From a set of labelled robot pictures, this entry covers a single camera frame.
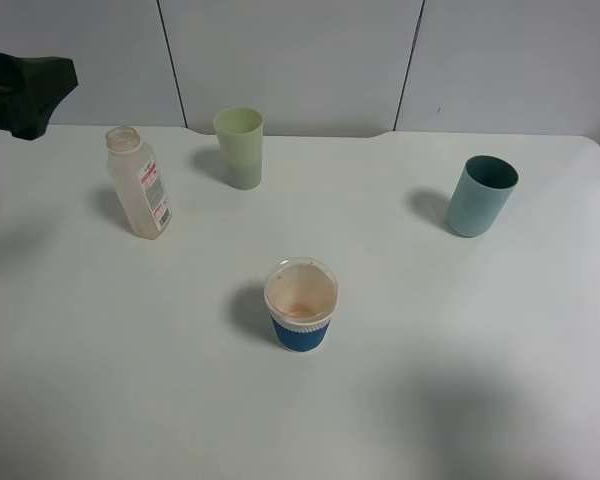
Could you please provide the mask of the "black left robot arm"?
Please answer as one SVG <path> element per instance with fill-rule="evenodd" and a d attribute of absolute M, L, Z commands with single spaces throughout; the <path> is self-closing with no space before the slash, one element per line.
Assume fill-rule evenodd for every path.
<path fill-rule="evenodd" d="M 0 130 L 22 140 L 42 137 L 55 109 L 77 86 L 68 58 L 0 53 Z"/>

